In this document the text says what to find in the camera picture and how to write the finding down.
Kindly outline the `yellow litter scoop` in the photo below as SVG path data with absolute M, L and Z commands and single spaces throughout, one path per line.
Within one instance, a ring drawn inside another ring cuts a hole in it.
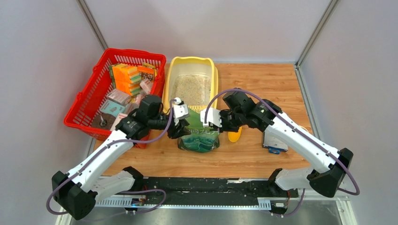
M 240 127 L 236 132 L 228 132 L 228 140 L 232 143 L 236 143 L 240 139 L 241 133 L 242 127 Z

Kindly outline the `green cat litter bag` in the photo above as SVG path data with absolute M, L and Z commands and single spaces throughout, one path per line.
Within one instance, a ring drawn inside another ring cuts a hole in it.
M 177 139 L 178 148 L 199 153 L 207 153 L 219 148 L 219 132 L 213 131 L 210 127 L 203 127 L 200 114 L 190 108 L 188 110 L 190 116 L 185 120 L 189 125 L 185 127 L 191 134 Z

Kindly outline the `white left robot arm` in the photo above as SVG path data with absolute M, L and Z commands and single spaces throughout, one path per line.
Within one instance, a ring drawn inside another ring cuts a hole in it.
M 147 95 L 138 108 L 121 119 L 110 136 L 83 162 L 66 173 L 57 171 L 51 178 L 53 191 L 46 202 L 47 210 L 61 215 L 50 207 L 50 201 L 55 200 L 65 209 L 65 213 L 81 220 L 97 202 L 105 198 L 124 191 L 139 194 L 144 186 L 143 175 L 131 166 L 106 179 L 100 177 L 113 162 L 138 143 L 152 143 L 164 135 L 177 139 L 190 134 L 186 128 L 188 106 L 179 98 L 170 100 L 168 105 L 169 112 L 165 114 L 161 98 Z

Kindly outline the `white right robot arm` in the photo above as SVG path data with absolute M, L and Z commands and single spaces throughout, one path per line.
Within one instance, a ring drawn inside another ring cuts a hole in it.
M 271 195 L 280 196 L 296 188 L 310 188 L 329 198 L 334 197 L 337 191 L 360 194 L 358 184 L 349 172 L 353 158 L 349 149 L 338 150 L 324 143 L 301 128 L 280 107 L 249 91 L 224 90 L 211 103 L 218 97 L 222 97 L 228 109 L 217 110 L 208 105 L 200 113 L 203 126 L 219 132 L 237 132 L 241 126 L 247 125 L 287 144 L 310 163 L 306 168 L 274 170 L 268 179 Z

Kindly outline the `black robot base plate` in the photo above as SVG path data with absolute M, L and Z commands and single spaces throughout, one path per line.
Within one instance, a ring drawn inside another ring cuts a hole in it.
M 273 190 L 267 179 L 148 177 L 134 191 L 159 189 L 148 193 L 144 205 L 164 206 L 254 206 L 258 198 L 286 201 L 298 198 L 298 191 Z

